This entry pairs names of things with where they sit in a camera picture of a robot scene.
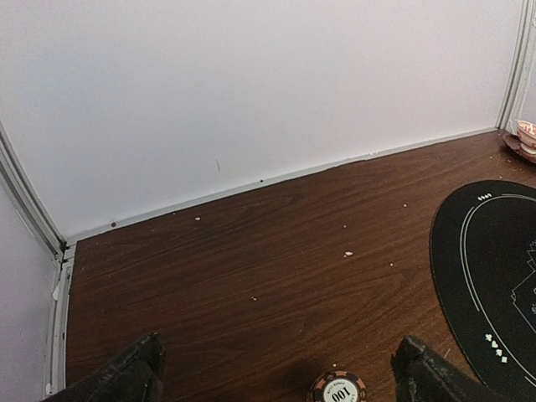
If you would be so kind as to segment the brown 100 poker chip stack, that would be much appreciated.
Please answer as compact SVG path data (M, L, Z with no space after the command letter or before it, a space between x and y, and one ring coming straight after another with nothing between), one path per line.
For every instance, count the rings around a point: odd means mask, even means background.
M307 393L308 402L365 402L366 386L348 371L335 370L320 375Z

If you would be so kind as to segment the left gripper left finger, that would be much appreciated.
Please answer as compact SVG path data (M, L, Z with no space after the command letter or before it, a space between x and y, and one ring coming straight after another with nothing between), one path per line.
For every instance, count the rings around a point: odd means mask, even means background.
M47 401L161 401L165 349L156 332L136 340L101 369Z

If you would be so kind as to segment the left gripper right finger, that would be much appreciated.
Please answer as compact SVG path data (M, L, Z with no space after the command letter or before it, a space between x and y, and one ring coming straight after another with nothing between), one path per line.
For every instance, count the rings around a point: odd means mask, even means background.
M415 336L405 336L390 359L398 401L505 401L465 375Z

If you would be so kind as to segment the red white patterned tea bowl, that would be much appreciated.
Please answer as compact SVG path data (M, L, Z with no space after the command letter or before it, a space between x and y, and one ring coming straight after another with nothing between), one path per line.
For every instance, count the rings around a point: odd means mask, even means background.
M517 121L516 133L520 141L520 147L528 154L536 153L535 124L530 121Z

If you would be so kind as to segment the red floral saucer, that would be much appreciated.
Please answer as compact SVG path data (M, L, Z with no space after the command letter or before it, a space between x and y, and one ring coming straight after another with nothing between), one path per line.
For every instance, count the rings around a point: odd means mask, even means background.
M507 133L507 134L502 135L502 139L503 139L503 142L521 158L533 164L536 163L535 155L525 152L521 147L522 143L519 141L519 139L516 136L514 136L513 134Z

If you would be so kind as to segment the left aluminium frame post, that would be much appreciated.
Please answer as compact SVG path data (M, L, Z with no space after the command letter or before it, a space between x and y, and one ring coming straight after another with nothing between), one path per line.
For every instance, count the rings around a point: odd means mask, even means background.
M1 399L65 387L74 249L67 247L1 134Z

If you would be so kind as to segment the right aluminium frame post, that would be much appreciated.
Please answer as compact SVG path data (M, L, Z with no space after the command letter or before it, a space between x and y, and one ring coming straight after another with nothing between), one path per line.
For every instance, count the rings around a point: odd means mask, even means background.
M508 82L496 128L515 132L535 69L535 1L523 1Z

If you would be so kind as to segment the aluminium frame post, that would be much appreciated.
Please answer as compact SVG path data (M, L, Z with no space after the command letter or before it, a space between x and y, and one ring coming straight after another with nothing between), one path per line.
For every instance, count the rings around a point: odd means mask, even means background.
M65 387L74 249L67 247L1 134L1 399Z
M496 128L515 132L535 69L535 1L523 1L508 82Z

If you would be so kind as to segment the round black poker mat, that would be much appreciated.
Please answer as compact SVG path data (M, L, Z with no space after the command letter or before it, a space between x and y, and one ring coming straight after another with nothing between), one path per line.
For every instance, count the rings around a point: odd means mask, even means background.
M475 374L512 401L533 401L535 189L485 180L455 190L433 220L430 267Z

